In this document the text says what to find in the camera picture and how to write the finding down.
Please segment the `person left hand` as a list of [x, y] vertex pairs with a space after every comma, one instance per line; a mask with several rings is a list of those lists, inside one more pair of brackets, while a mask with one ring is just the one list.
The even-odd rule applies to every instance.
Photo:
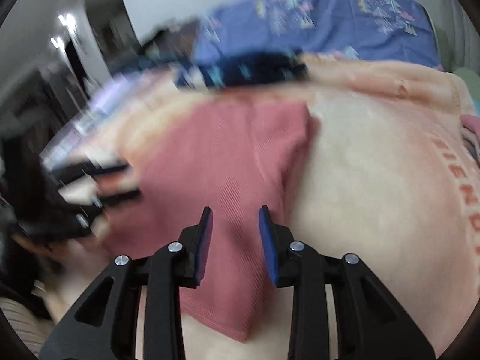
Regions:
[[72, 267], [77, 263], [82, 263], [86, 259], [87, 254], [98, 246], [96, 236], [68, 239], [47, 244], [34, 243], [26, 236], [20, 234], [14, 234], [12, 237], [15, 242], [27, 251], [34, 253], [40, 258], [60, 263], [64, 267]]

